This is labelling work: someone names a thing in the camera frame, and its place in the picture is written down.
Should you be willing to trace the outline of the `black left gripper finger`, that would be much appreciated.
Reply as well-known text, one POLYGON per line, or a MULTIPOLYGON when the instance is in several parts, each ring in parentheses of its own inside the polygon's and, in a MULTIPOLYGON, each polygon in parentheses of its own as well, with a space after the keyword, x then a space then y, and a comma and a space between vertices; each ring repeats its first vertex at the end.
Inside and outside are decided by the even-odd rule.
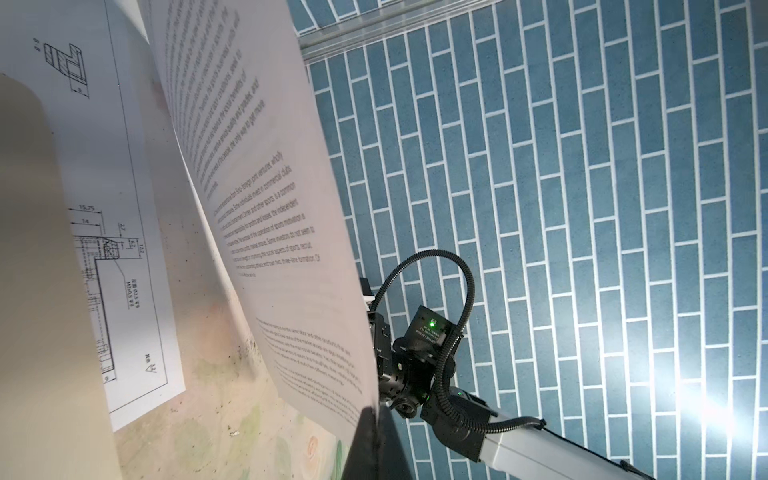
POLYGON ((383 403, 377 408, 365 408, 361 412, 341 479, 412 478, 391 410, 383 403))

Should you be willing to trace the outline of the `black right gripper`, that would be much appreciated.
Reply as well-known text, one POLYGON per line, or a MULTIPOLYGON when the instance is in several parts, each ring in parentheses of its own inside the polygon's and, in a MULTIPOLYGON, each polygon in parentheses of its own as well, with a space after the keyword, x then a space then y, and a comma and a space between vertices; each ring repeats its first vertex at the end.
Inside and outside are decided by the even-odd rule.
POLYGON ((399 348, 389 324, 378 312, 368 313, 381 402, 404 419, 416 417, 426 402, 436 365, 423 363, 399 348))

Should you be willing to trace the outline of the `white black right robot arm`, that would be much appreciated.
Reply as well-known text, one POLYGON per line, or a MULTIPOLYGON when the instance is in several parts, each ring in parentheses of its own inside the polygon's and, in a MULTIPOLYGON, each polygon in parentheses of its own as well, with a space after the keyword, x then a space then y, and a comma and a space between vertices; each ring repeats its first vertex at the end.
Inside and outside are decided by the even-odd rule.
POLYGON ((404 419, 420 417, 437 440, 475 463, 518 479, 648 479, 628 462, 618 463, 549 430, 546 422, 518 417, 515 430, 473 432, 439 407, 434 388, 439 354, 457 326, 420 307, 404 336, 394 338, 377 312, 368 313, 379 375, 380 399, 404 419))

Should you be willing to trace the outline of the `white printed text sheet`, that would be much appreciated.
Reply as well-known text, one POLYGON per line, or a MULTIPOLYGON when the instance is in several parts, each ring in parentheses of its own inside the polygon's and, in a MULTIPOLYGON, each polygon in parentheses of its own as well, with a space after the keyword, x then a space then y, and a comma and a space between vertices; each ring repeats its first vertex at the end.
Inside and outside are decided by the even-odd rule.
POLYGON ((182 158, 280 396, 344 442, 378 401, 366 304, 283 1, 143 1, 182 158))

